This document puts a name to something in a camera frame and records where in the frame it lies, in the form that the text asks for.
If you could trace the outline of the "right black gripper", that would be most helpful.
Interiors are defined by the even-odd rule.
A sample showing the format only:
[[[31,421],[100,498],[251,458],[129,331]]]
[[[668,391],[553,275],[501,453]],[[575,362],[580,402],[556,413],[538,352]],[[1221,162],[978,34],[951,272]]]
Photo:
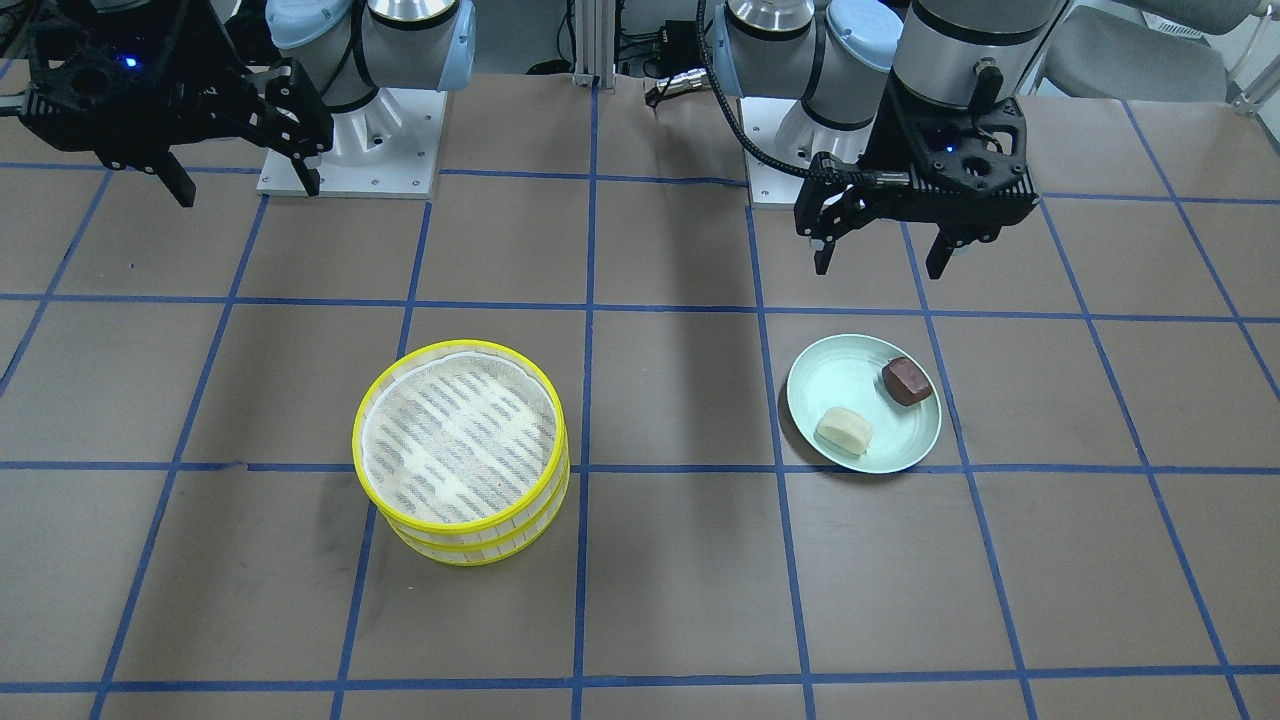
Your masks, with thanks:
[[[250,63],[209,1],[35,1],[19,122],[63,152],[156,177],[182,208],[197,184],[174,147],[241,138],[321,188],[334,120],[301,60]]]

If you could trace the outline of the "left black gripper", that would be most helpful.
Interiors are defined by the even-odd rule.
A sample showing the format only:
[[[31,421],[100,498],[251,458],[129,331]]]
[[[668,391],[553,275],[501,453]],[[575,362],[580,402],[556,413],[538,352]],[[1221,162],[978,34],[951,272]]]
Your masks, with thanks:
[[[925,273],[940,279],[972,240],[989,242],[1041,204],[1027,160],[1027,123],[1007,97],[947,109],[913,95],[882,97],[865,151],[852,164],[814,155],[794,204],[818,275],[836,242],[873,220],[937,225]]]

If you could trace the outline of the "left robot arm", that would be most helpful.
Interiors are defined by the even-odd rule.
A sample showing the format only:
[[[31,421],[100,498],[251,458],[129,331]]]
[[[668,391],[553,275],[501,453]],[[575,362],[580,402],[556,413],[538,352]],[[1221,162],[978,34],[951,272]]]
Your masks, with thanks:
[[[932,224],[938,279],[1041,201],[1018,90],[1061,1],[698,4],[701,63],[735,138],[799,179],[794,228],[826,274],[872,222]]]

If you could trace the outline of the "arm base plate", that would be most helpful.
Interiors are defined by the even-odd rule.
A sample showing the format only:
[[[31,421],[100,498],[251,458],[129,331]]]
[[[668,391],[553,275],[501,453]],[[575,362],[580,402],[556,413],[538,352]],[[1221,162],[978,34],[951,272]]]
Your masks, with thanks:
[[[380,88],[364,106],[335,115],[333,147],[315,167],[319,195],[429,200],[449,100],[442,91]]]
[[[809,168],[818,151],[852,164],[865,151],[873,120],[855,129],[837,129],[810,117],[799,100],[742,97],[740,114],[746,136],[772,158]],[[803,181],[745,155],[751,206],[760,210],[794,208]]]

